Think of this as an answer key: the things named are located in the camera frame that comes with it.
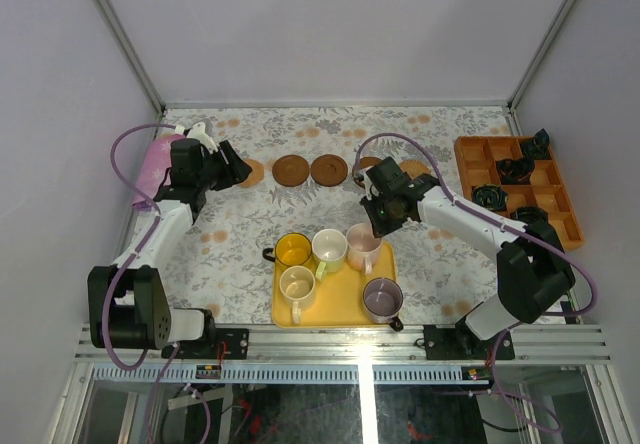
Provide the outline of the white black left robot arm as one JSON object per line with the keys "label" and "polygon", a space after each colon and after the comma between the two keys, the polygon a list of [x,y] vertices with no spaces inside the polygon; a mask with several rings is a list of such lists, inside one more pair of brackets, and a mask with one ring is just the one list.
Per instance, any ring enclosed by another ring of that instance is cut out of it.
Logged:
{"label": "white black left robot arm", "polygon": [[204,359],[219,345],[214,318],[204,309],[172,308],[161,270],[195,224],[207,193],[244,182],[251,167],[226,140],[209,150],[195,138],[177,139],[169,157],[152,181],[151,225],[111,265],[96,266],[88,275],[91,339],[110,351],[161,350],[180,342]]}

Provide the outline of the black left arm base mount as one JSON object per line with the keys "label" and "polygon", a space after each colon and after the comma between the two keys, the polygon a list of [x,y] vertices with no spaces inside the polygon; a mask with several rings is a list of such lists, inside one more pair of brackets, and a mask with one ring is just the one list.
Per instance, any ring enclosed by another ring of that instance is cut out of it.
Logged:
{"label": "black left arm base mount", "polygon": [[180,341],[177,359],[183,360],[246,360],[250,330],[237,327],[209,327],[197,340]]}

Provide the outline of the pink ceramic mug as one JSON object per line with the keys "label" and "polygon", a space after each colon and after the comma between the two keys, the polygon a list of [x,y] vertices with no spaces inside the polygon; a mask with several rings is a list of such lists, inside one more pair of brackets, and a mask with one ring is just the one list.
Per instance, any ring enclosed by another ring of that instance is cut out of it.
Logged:
{"label": "pink ceramic mug", "polygon": [[383,241],[374,235],[369,223],[353,225],[346,234],[347,262],[355,270],[365,275],[373,272],[380,257]]}

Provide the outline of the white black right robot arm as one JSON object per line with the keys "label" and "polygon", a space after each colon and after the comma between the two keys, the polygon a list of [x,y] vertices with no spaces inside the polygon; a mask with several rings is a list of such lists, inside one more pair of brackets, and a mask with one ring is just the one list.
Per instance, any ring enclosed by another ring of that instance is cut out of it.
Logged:
{"label": "white black right robot arm", "polygon": [[463,240],[491,260],[496,293],[477,305],[456,327],[456,346],[467,358],[488,351],[492,338],[518,323],[533,323],[575,284],[555,229],[503,218],[450,191],[439,179],[411,178],[388,157],[358,173],[366,210],[377,237],[411,220],[435,226]]}

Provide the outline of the woven rattan coaster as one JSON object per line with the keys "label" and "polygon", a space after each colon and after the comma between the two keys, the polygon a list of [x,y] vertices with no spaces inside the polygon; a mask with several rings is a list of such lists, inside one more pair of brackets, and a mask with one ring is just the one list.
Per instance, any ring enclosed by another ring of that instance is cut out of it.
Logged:
{"label": "woven rattan coaster", "polygon": [[430,169],[426,164],[418,160],[405,160],[399,164],[401,170],[407,173],[412,179],[422,174],[429,174]]}
{"label": "woven rattan coaster", "polygon": [[250,188],[259,184],[264,179],[264,166],[254,159],[246,159],[245,163],[251,167],[249,176],[239,186],[242,188]]}

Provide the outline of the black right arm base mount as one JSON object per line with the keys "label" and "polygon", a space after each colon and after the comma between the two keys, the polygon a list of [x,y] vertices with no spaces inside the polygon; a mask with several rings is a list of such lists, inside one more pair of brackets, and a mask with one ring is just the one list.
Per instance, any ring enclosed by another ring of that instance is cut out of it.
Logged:
{"label": "black right arm base mount", "polygon": [[497,335],[480,341],[453,326],[424,325],[426,358],[435,361],[485,360],[493,356]]}

